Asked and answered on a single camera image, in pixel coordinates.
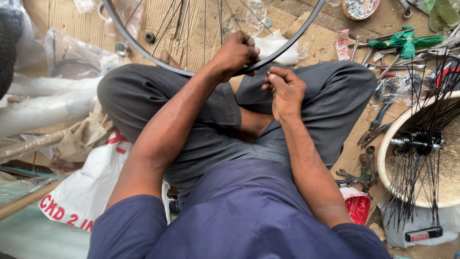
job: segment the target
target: cardboard floor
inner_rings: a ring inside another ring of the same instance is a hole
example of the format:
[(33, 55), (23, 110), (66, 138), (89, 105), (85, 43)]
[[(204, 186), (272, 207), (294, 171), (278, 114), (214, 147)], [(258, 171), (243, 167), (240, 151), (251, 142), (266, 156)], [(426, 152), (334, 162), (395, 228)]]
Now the cardboard floor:
[[(32, 20), (43, 34), (45, 34), (49, 28), (56, 27), (63, 33), (74, 38), (87, 41), (97, 47), (113, 52), (117, 39), (105, 36), (105, 22), (98, 16), (96, 10), (80, 14), (74, 2), (71, 0), (23, 1)], [(265, 0), (264, 2), (267, 3), (265, 5), (267, 16), (270, 17), (273, 22), (272, 29), (281, 29), (284, 32), (289, 29), (298, 16), (306, 11), (311, 11), (316, 0)], [(337, 2), (337, 0), (328, 0), (328, 2), (334, 3)], [(216, 15), (211, 15), (213, 13), (218, 13), (217, 2), (208, 1), (207, 4), (207, 13), (209, 16), (207, 25), (214, 26), (213, 29), (215, 29), (215, 33), (208, 35), (206, 41), (203, 40), (202, 35), (204, 25), (202, 16), (200, 16), (204, 8), (202, 3), (202, 0), (191, 0), (190, 4), (190, 24), (192, 25), (189, 40), (191, 51), (188, 54), (188, 67), (190, 70), (202, 64), (203, 56), (205, 60), (209, 60), (211, 54), (215, 53), (220, 46), (219, 26), (215, 20)], [(153, 50), (153, 46), (149, 46), (148, 43), (142, 40), (144, 31), (152, 31), (154, 33), (158, 31), (158, 25), (163, 18), (162, 14), (166, 13), (169, 5), (170, 1), (164, 0), (144, 1), (142, 10), (144, 17), (142, 19), (138, 41), (150, 51)], [(238, 1), (231, 1), (230, 5), (230, 8), (233, 9), (237, 15), (246, 16), (245, 13), (241, 13), (242, 8), (241, 5), (238, 4)], [(369, 36), (386, 34), (399, 30), (402, 25), (406, 25), (407, 23), (400, 18), (398, 8), (399, 5), (397, 1), (381, 1), (379, 9), (369, 20), (352, 22), (344, 18), (340, 6), (333, 6), (332, 4), (326, 3), (315, 22), (299, 40), (299, 45), (304, 46), (308, 50), (305, 52), (306, 58), (301, 60), (297, 66), (312, 65), (321, 61), (337, 59), (336, 51), (333, 48), (333, 42), (337, 38), (335, 31), (339, 29), (349, 28), (351, 29), (352, 36), (363, 34), (366, 36), (362, 37), (364, 39)], [(426, 17), (422, 13), (414, 10), (412, 21), (412, 24), (416, 25), (417, 31), (420, 30), (422, 34), (429, 34), (426, 26)], [(180, 29), (181, 25), (177, 23), (176, 20), (173, 20), (172, 26), (169, 27), (165, 34), (165, 38), (157, 49), (158, 52), (155, 54), (158, 54), (161, 48), (169, 49), (172, 56), (184, 66), (187, 54), (184, 52), (183, 44), (180, 45), (177, 42), (177, 36), (178, 33), (180, 35)], [(259, 36), (264, 36), (266, 34), (268, 34), (268, 32), (263, 31)], [(366, 51), (366, 48), (358, 49), (356, 54), (356, 60), (358, 62), (361, 62)], [(132, 51), (129, 58), (135, 63), (153, 65), (152, 62), (148, 61), (136, 51)], [(46, 70), (44, 70), (42, 66), (39, 66), (34, 68), (34, 74), (45, 75)], [(233, 78), (231, 80), (232, 87), (236, 89), (240, 81), (241, 77)], [(405, 104), (394, 104), (385, 115), (382, 124), (397, 118), (405, 109)], [(345, 168), (349, 173), (357, 176), (359, 175), (360, 162), (358, 156), (360, 153), (364, 152), (364, 149), (357, 145), (357, 141), (361, 135), (368, 130), (369, 123), (374, 120), (377, 112), (378, 111), (372, 106), (368, 106), (351, 131), (350, 136), (345, 141), (344, 152), (331, 170), (332, 175), (337, 179), (340, 179), (340, 177), (335, 175), (335, 171), (339, 168)], [(380, 136), (373, 142), (373, 145), (377, 148), (382, 137), (383, 136)], [(48, 162), (46, 157), (40, 152), (25, 156), (23, 160), (28, 162), (32, 161), (38, 165), (47, 165)], [(355, 187), (358, 189), (361, 188), (358, 184), (355, 184)], [(369, 213), (369, 217), (371, 217), (376, 204), (386, 199), (385, 187), (383, 187), (381, 183), (378, 183), (369, 190), (369, 193), (373, 198), (372, 209)], [(458, 243), (447, 243), (436, 247), (415, 246), (408, 249), (390, 250), (392, 253), (410, 258), (450, 259), (453, 257), (453, 251), (458, 251), (460, 249)]]

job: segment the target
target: man's right arm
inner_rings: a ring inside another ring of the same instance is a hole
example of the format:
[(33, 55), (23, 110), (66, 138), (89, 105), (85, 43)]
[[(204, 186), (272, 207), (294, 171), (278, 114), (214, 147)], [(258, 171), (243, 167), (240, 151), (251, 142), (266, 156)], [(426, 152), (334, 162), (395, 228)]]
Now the man's right arm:
[(329, 227), (352, 223), (342, 194), (302, 122), (305, 83), (291, 70), (271, 67), (262, 89), (273, 93), (273, 116), (280, 122), (291, 158), (294, 181), (313, 215)]

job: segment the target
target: pliers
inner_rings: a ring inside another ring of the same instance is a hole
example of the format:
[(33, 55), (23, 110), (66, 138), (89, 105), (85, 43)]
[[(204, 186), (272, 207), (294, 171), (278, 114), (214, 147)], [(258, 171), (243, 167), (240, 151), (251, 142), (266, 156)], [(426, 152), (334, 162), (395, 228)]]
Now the pliers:
[(388, 129), (393, 125), (395, 121), (392, 121), (381, 127), (380, 124), (382, 123), (383, 116), (385, 115), (388, 108), (390, 108), (390, 106), (391, 103), (387, 103), (385, 104), (385, 106), (383, 106), (383, 108), (377, 114), (377, 117), (375, 117), (375, 120), (371, 122), (371, 127), (369, 128), (369, 131), (362, 135), (362, 137), (358, 141), (358, 144), (361, 144), (362, 147), (365, 147), (370, 142), (372, 142), (372, 140), (374, 140), (374, 138), (376, 138), (378, 135), (388, 131)]

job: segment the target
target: gray pants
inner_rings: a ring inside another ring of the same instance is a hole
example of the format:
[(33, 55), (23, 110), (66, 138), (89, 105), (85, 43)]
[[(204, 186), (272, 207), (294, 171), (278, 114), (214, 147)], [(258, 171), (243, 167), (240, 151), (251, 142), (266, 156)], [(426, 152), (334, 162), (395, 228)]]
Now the gray pants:
[[(261, 68), (254, 77), (245, 76), (236, 94), (229, 83), (219, 84), (205, 103), (184, 148), (165, 172), (164, 179), (183, 192), (181, 197), (185, 198), (209, 169), (233, 159), (275, 161), (292, 173), (286, 139), (277, 121), (253, 143), (223, 133), (240, 128), (238, 106), (272, 113), (273, 96), (260, 88), (269, 67)], [(302, 120), (324, 164), (330, 168), (375, 90), (375, 74), (347, 61), (311, 65), (294, 72), (307, 85)], [(134, 143), (148, 121), (187, 81), (160, 67), (125, 65), (102, 79), (98, 98), (115, 125)]]

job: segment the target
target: man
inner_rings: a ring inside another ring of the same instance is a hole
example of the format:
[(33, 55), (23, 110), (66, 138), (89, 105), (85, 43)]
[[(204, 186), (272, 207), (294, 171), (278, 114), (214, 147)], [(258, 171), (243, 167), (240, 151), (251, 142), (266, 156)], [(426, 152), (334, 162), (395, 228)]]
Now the man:
[[(352, 223), (328, 171), (375, 75), (353, 62), (264, 67), (234, 96), (226, 82), (258, 53), (237, 32), (190, 79), (127, 65), (101, 81), (103, 108), (135, 145), (88, 258), (390, 257)], [(257, 139), (223, 134), (232, 130)], [(179, 191), (181, 213), (169, 226), (163, 178)]]

